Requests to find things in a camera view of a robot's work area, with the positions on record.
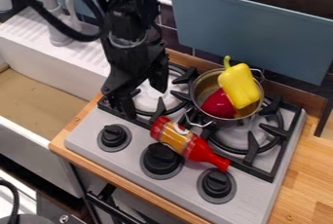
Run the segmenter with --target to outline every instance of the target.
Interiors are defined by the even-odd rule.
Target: yellow bell pepper
[[[241,63],[230,66],[230,59],[229,56],[224,58],[226,70],[218,76],[218,84],[223,88],[234,107],[243,109],[260,99],[260,91],[248,65]]]

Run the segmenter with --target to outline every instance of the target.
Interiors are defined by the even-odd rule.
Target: pot handle
[[[210,125],[213,123],[212,120],[209,121],[208,123],[204,124],[204,125],[200,125],[200,124],[197,124],[197,123],[193,123],[193,122],[191,122],[191,120],[190,120],[189,116],[187,115],[187,113],[189,113],[190,111],[192,111],[193,108],[194,108],[194,107],[191,107],[190,109],[188,109],[188,110],[185,112],[185,118],[186,118],[187,123],[189,123],[189,124],[190,124],[191,126],[193,126],[193,127],[199,127],[199,128],[206,128],[207,126],[210,126]]]
[[[262,70],[256,69],[256,68],[250,68],[250,70],[252,72],[258,72],[259,73],[259,75],[260,75],[260,81],[259,81],[259,83],[260,84],[263,83],[266,80],[264,72]]]

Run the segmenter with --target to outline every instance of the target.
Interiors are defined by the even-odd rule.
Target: pepper stem
[[[229,69],[231,67],[230,66],[230,59],[231,59],[230,56],[225,56],[224,57],[224,59],[223,59],[224,68]]]

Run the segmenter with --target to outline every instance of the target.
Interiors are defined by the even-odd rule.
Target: cable
[[[11,213],[11,217],[8,220],[7,224],[18,224],[19,219],[19,192],[18,189],[10,182],[5,181],[4,179],[0,178],[0,186],[5,186],[6,188],[10,189],[13,193],[13,209]]]
[[[30,6],[32,9],[34,9],[41,17],[43,17],[50,25],[52,25],[54,28],[56,28],[59,32],[67,35],[68,37],[81,41],[81,42],[91,42],[96,39],[99,39],[101,37],[105,37],[108,34],[109,31],[109,23],[108,19],[103,17],[102,13],[98,9],[98,7],[94,4],[92,0],[82,0],[84,3],[87,4],[89,9],[92,11],[94,16],[96,17],[98,23],[103,22],[99,26],[99,32],[94,35],[86,35],[82,34],[65,23],[63,23],[61,20],[56,18],[54,15],[52,15],[50,12],[48,12],[39,2],[36,0],[22,0],[27,6]]]

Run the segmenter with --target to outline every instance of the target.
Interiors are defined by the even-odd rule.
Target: wooden countertop
[[[168,51],[170,61],[184,66],[194,65],[201,71],[218,67],[217,64]],[[325,99],[268,82],[265,92],[282,94],[287,100],[303,105],[308,111],[305,128],[283,181],[269,223],[333,223],[333,141],[313,136],[318,116]],[[59,133],[50,144],[51,150],[70,163],[123,188],[137,197],[156,205],[188,223],[207,223],[198,215],[175,205],[166,199],[136,185],[122,176],[103,168],[64,147],[64,139],[96,106],[98,94]]]

